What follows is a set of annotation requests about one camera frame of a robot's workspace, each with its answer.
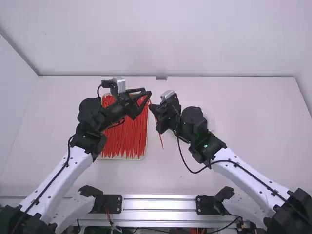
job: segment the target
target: black cable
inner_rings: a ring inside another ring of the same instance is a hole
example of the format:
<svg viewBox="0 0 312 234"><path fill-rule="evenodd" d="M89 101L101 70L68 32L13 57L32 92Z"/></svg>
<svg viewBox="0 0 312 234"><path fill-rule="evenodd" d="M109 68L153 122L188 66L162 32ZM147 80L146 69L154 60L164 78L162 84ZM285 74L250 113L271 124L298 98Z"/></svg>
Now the black cable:
<svg viewBox="0 0 312 234"><path fill-rule="evenodd" d="M99 89L100 89L100 87L102 87L102 84L100 84L100 85L98 86L98 88L97 88L97 98L98 98L98 99L100 99L100 96L99 96Z"/></svg>
<svg viewBox="0 0 312 234"><path fill-rule="evenodd" d="M198 171L196 171L196 172L193 172L193 171L189 168L189 166L186 164L186 162L185 162L185 160L184 160L184 157L183 157L183 154L182 154L182 151L181 151L181 147L180 147L180 141L179 141L179 134L178 134L178 133L176 134L176 138L177 138L177 145L178 145L178 147L179 147L179 151L180 151L180 155L181 155L182 161L183 161L184 165L186 166L187 170L190 171L190 173L192 173L192 174L197 174L197 173L200 173L201 171L203 171L204 169L206 169L206 168L208 167L208 166L204 166L202 169L200 169L200 170L198 170Z"/></svg>
<svg viewBox="0 0 312 234"><path fill-rule="evenodd" d="M236 219L234 219L231 223L229 223L228 225L226 225L225 227L223 227L223 228L220 228L220 229L218 229L218 230L215 230L215 231L212 231L212 232L209 232L209 233L206 233L206 234L212 234L212 233L217 233L217 232L219 232L219 231L222 231L222 230L224 230L224 229L226 229L226 228L228 228L229 226L231 226L232 224L234 224L239 218L241 218L240 216L238 216L238 217L236 217Z"/></svg>
<svg viewBox="0 0 312 234"><path fill-rule="evenodd" d="M68 156L67 156L67 160L64 163L64 165L62 166L62 168L59 170L59 172L53 177L53 179L48 183L48 185L42 190L42 192L39 194L39 196L30 204L30 206L24 211L24 213L22 214L22 216L19 218L19 220L17 221L16 225L14 226L11 234L14 234L14 232L16 231L16 229L18 228L18 226L20 225L20 223L23 221L23 219L26 217L26 214L29 212L29 210L34 206L37 205L39 203L39 199L42 197L42 195L48 190L48 188L51 186L51 184L54 182L54 180L59 176L59 174L65 169L65 167L68 167L68 162L70 159L70 141L72 140L72 138L74 137L74 135L72 135L67 142L67 149L68 149Z"/></svg>
<svg viewBox="0 0 312 234"><path fill-rule="evenodd" d="M137 230L139 230L139 227L137 227L133 232L131 232L130 234L134 234L137 232Z"/></svg>
<svg viewBox="0 0 312 234"><path fill-rule="evenodd" d="M77 233L80 233L81 232L81 226L80 226L80 223L79 223L78 219L77 219L77 225L78 225L78 232Z"/></svg>

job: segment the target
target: metal frame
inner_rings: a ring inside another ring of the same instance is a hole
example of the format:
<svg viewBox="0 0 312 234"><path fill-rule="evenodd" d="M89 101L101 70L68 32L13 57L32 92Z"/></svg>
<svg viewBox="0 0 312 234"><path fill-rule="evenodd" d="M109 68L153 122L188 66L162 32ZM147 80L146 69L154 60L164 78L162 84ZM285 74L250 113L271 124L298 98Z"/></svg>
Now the metal frame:
<svg viewBox="0 0 312 234"><path fill-rule="evenodd" d="M112 214L112 221L121 227L200 227L222 228L232 222L233 215L198 215L196 195L122 195L121 214ZM0 197L0 204L17 206L24 197ZM71 197L65 197L64 206ZM86 214L79 219L81 226L109 227L106 214Z"/></svg>

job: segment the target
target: white enclosure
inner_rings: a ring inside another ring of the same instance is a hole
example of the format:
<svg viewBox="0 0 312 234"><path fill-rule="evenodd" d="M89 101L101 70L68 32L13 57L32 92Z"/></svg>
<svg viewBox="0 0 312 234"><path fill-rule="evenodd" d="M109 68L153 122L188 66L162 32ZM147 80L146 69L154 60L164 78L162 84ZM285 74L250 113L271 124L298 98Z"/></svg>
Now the white enclosure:
<svg viewBox="0 0 312 234"><path fill-rule="evenodd" d="M294 76L312 109L310 0L1 0L39 75Z"/></svg>

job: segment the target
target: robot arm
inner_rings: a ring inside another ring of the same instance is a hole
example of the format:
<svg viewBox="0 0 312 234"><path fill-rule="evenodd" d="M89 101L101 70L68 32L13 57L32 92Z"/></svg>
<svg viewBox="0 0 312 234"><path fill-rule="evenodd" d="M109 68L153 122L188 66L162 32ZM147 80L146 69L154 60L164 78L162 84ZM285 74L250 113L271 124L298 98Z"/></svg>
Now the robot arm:
<svg viewBox="0 0 312 234"><path fill-rule="evenodd" d="M241 160L207 129L207 120L199 107L190 106L181 112L174 91L162 94L161 101L149 106L157 119L156 130L161 134L172 130L178 144L179 140L190 144L189 151L198 163L224 175L259 205L256 208L259 212L233 209L230 196L223 200L224 208L228 208L229 213L237 211L232 215L252 218L251 221L267 227L268 234L312 233L312 199L305 191L299 188L293 193Z"/></svg>
<svg viewBox="0 0 312 234"><path fill-rule="evenodd" d="M99 95L82 101L79 106L79 125L76 133L68 140L68 152L42 184L19 206L5 206L0 211L2 234L59 234L74 220L90 212L96 197L103 194L92 187L83 187L71 199L68 207L61 207L56 212L60 201L76 179L103 150L107 138L102 132L115 123L121 124L125 116L136 119L152 92L144 88L126 90L123 78L103 80L100 87L110 88L116 101L106 108L102 107ZM144 97L139 105L137 101Z"/></svg>

